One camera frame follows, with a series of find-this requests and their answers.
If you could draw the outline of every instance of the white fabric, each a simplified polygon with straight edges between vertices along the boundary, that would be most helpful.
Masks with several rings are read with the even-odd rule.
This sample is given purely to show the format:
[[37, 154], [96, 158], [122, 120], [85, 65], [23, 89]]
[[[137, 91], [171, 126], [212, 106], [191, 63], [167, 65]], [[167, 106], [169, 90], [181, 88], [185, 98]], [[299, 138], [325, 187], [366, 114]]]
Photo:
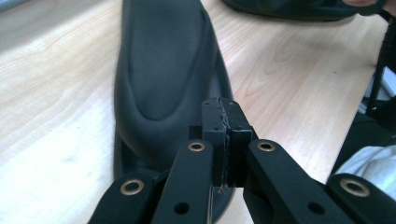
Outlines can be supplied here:
[[396, 201], [396, 145], [364, 147], [344, 163], [336, 173], [361, 176]]

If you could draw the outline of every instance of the black plastic part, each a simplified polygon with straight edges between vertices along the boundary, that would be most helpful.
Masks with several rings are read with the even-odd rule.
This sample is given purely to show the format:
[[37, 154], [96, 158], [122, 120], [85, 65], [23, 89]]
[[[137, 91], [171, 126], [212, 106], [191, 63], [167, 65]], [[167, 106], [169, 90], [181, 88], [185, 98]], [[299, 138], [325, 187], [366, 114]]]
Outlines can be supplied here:
[[254, 223], [272, 223], [274, 207], [265, 196], [257, 177], [252, 172], [247, 173], [243, 196]]
[[388, 30], [385, 33], [384, 40], [382, 41], [381, 50], [379, 51], [378, 61], [376, 63], [373, 87], [370, 93], [369, 102], [367, 103], [366, 114], [372, 116], [375, 112], [375, 102], [377, 100], [379, 90], [382, 85], [382, 78], [384, 76], [385, 66], [396, 71], [396, 19], [389, 19]]
[[[266, 209], [270, 217], [256, 216], [259, 223], [271, 219], [271, 223], [352, 223], [349, 217], [332, 201], [324, 190], [277, 143], [269, 140], [254, 140], [247, 152], [247, 164], [256, 176], [262, 189], [264, 202], [271, 204]], [[257, 197], [253, 184], [245, 189], [247, 208], [253, 214]]]
[[375, 4], [368, 7], [359, 7], [359, 14], [362, 16], [372, 16], [378, 14], [384, 6], [385, 0], [377, 0]]
[[[150, 223], [167, 176], [168, 172], [139, 170], [118, 178], [96, 206], [89, 223]], [[131, 195], [122, 193], [121, 188], [128, 190], [127, 185], [123, 187], [128, 181], [135, 181], [130, 188], [141, 190]]]
[[338, 21], [358, 13], [342, 0], [222, 0], [247, 13], [301, 21]]
[[202, 103], [202, 137], [215, 149], [213, 185], [243, 187], [247, 165], [245, 149], [255, 137], [239, 104], [230, 99], [212, 98]]
[[326, 190], [355, 223], [396, 223], [396, 202], [361, 177], [333, 175]]
[[213, 147], [190, 140], [180, 147], [151, 223], [210, 223]]
[[232, 98], [230, 82], [199, 1], [125, 0], [122, 10], [117, 132], [140, 159], [166, 170], [201, 123], [201, 102]]
[[[385, 110], [388, 118], [394, 118], [396, 114], [396, 105], [393, 108], [393, 114], [388, 114], [391, 110]], [[392, 133], [366, 115], [357, 113], [346, 135], [346, 140], [341, 147], [337, 160], [332, 168], [332, 174], [349, 160], [356, 152], [367, 146], [388, 147], [396, 144], [396, 139], [392, 138]]]
[[388, 102], [379, 106], [371, 117], [376, 119], [380, 125], [391, 131], [393, 136], [396, 135], [396, 96], [393, 96]]

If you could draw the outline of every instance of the grommet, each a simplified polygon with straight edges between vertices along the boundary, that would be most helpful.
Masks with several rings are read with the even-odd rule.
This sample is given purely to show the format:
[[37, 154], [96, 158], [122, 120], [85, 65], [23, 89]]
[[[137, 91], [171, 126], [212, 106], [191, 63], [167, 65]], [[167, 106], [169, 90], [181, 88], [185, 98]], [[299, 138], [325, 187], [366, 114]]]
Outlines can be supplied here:
[[135, 195], [142, 191], [143, 187], [145, 183], [139, 179], [127, 180], [121, 185], [120, 192], [126, 196]]
[[268, 142], [259, 142], [257, 148], [261, 151], [271, 152], [275, 150], [275, 147]]
[[361, 182], [354, 179], [344, 178], [340, 180], [341, 188], [346, 192], [358, 197], [367, 197], [370, 195], [370, 190], [367, 189]]
[[191, 151], [202, 151], [205, 149], [205, 145], [199, 142], [193, 142], [188, 145], [189, 150]]

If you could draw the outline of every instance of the wooden table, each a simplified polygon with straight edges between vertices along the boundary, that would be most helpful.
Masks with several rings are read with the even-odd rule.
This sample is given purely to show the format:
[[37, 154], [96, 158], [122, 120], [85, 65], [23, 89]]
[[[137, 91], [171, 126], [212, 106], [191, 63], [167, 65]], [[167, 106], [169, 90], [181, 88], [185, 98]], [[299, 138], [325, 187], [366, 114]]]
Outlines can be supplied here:
[[[325, 182], [386, 23], [286, 21], [203, 3], [249, 122]], [[0, 223], [85, 223], [112, 182], [120, 6], [32, 0], [0, 13]], [[221, 222], [251, 222], [241, 204], [238, 194]]]

